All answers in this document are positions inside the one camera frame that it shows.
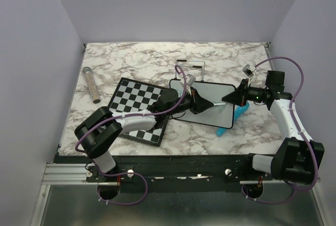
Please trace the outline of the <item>black framed whiteboard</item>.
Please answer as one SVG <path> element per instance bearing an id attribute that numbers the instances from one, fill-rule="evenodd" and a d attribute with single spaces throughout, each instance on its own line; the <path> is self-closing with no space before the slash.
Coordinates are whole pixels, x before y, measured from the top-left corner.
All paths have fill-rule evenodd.
<path id="1" fill-rule="evenodd" d="M 223 103 L 222 97 L 235 91 L 236 87 L 232 84 L 201 82 L 195 81 L 192 84 L 200 96 L 213 103 Z M 235 106 L 227 103 L 224 106 L 214 106 L 200 114 L 193 114 L 189 110 L 175 114 L 177 120 L 203 124 L 213 127 L 223 127 L 230 129 L 233 127 Z"/>

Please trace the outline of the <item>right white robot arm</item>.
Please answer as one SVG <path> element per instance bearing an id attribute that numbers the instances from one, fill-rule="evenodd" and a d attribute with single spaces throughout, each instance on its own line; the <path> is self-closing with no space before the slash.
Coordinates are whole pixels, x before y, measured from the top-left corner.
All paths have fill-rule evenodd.
<path id="1" fill-rule="evenodd" d="M 251 87 L 243 79 L 238 88 L 222 97 L 222 101 L 243 107 L 248 101 L 264 103 L 274 116 L 283 142 L 273 156 L 254 154 L 251 162 L 243 164 L 242 175 L 255 179 L 260 172 L 274 179 L 311 185 L 324 154 L 321 143 L 315 142 L 304 131 L 292 94 L 284 91 L 285 73 L 268 71 L 265 88 Z"/>

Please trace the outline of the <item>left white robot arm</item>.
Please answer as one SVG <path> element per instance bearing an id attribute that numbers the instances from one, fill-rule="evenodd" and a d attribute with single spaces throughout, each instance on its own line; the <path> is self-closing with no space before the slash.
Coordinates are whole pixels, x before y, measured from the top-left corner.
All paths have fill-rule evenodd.
<path id="1" fill-rule="evenodd" d="M 113 113 L 103 106 L 75 129 L 74 134 L 78 139 L 75 149 L 80 151 L 81 146 L 82 152 L 99 168 L 98 175 L 104 181 L 112 181 L 117 172 L 109 148 L 119 135 L 159 129 L 177 113 L 189 110 L 193 114 L 200 114 L 214 105 L 191 87 L 189 91 L 183 91 L 182 96 L 175 89 L 165 89 L 157 101 L 137 112 Z"/>

